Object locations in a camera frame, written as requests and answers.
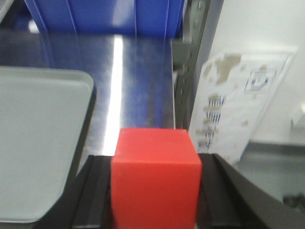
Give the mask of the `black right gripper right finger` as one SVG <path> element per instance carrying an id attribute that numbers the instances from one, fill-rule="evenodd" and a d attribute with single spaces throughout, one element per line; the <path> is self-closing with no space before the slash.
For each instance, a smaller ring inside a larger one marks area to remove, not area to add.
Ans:
<path id="1" fill-rule="evenodd" d="M 198 229 L 303 229 L 305 216 L 280 203 L 242 176 L 218 154 L 203 164 Z"/>

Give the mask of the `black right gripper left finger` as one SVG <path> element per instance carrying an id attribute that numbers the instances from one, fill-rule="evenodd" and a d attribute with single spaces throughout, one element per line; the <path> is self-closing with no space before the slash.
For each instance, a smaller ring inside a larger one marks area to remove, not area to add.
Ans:
<path id="1" fill-rule="evenodd" d="M 112 229 L 111 156 L 88 156 L 73 183 L 35 229 Z"/>

